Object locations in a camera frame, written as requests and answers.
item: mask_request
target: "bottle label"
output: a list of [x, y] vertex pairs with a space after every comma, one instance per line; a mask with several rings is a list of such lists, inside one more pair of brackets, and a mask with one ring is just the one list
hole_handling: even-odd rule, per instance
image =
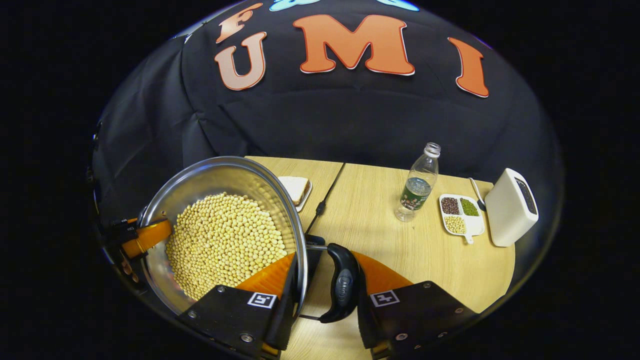
[[402, 204], [402, 206], [406, 207], [409, 210], [418, 210], [422, 207], [422, 205], [424, 205], [427, 197], [429, 197], [429, 194], [417, 195], [412, 193], [411, 190], [409, 190], [409, 187], [405, 185], [402, 196], [400, 196], [400, 204]]

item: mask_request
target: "white appliance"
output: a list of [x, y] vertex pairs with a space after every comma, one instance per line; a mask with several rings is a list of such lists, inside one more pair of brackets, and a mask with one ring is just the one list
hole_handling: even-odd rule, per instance
[[484, 204], [496, 246], [510, 246], [538, 221], [538, 207], [529, 184], [510, 168], [504, 169], [493, 189], [484, 197]]

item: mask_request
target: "wooden table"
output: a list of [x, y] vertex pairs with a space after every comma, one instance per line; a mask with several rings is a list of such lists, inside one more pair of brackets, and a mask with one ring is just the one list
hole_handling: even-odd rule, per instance
[[[303, 176], [313, 189], [299, 213], [306, 230], [342, 163], [247, 156], [276, 176]], [[412, 222], [394, 215], [408, 170], [345, 165], [310, 234], [387, 265], [411, 282], [433, 281], [476, 313], [503, 296], [513, 275], [515, 247], [496, 247], [484, 213], [486, 231], [467, 245], [442, 225], [438, 198], [443, 193], [476, 198], [468, 179], [439, 175], [424, 207]], [[493, 187], [477, 181], [484, 197]], [[303, 314], [320, 316], [331, 305], [333, 262], [323, 253], [310, 283]], [[335, 323], [298, 318], [282, 359], [370, 359], [358, 331], [357, 313]]]

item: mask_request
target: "black background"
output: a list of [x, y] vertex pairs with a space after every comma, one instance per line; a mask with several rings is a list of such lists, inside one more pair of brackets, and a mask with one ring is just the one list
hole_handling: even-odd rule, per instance
[[[627, 169], [637, 165], [630, 135], [638, 91], [630, 84], [638, 69], [623, 60], [637, 47], [631, 26], [640, 9], [607, 1], [417, 3], [524, 75], [556, 125], [568, 169], [562, 225], [538, 271], [507, 304], [430, 356], [637, 357], [634, 224], [617, 209], [637, 200]], [[17, 62], [27, 65], [18, 67], [27, 180], [17, 203], [28, 219], [27, 231], [10, 233], [9, 242], [29, 245], [5, 272], [12, 357], [217, 358], [120, 284], [89, 236], [82, 191], [90, 135], [116, 86], [153, 49], [223, 5], [64, 1], [9, 16], [10, 29], [24, 25]]]

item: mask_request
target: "white divided dish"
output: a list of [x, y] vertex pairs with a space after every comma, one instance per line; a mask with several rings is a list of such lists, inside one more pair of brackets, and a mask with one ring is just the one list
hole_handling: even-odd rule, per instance
[[[458, 212], [459, 212], [459, 214], [447, 214], [447, 213], [444, 212], [444, 210], [442, 209], [442, 199], [444, 199], [446, 197], [451, 197], [453, 199], [456, 199], [456, 201], [458, 202]], [[478, 212], [478, 216], [474, 217], [474, 216], [471, 216], [471, 215], [465, 215], [464, 210], [462, 210], [462, 202], [460, 201], [460, 199], [466, 199], [469, 202], [471, 202], [471, 204], [473, 204], [473, 206], [476, 207], [476, 210]], [[477, 235], [480, 235], [480, 234], [484, 233], [484, 218], [483, 218], [483, 215], [482, 215], [482, 211], [480, 210], [480, 208], [478, 208], [477, 201], [475, 199], [473, 199], [471, 197], [468, 197], [468, 196], [454, 195], [454, 194], [450, 194], [450, 193], [445, 193], [445, 194], [442, 194], [440, 196], [440, 198], [438, 199], [438, 203], [440, 205], [440, 214], [442, 216], [442, 225], [444, 225], [444, 228], [447, 230], [447, 232], [449, 234], [458, 235], [458, 236], [464, 236], [465, 240], [467, 241], [467, 244], [473, 244], [474, 240], [473, 240], [472, 236], [477, 236]], [[461, 217], [463, 219], [463, 221], [465, 222], [465, 228], [466, 228], [467, 232], [464, 233], [464, 234], [459, 234], [459, 233], [453, 233], [452, 231], [450, 231], [449, 228], [447, 227], [447, 223], [444, 220], [445, 217]]]
[[313, 187], [314, 187], [313, 183], [311, 183], [311, 180], [309, 180], [309, 190], [307, 190], [307, 193], [305, 194], [305, 196], [303, 196], [302, 200], [300, 200], [300, 204], [296, 206], [296, 210], [298, 210], [298, 213], [302, 211], [302, 207], [305, 205], [305, 202], [307, 201], [307, 197], [309, 197], [309, 194], [311, 193], [311, 189]]

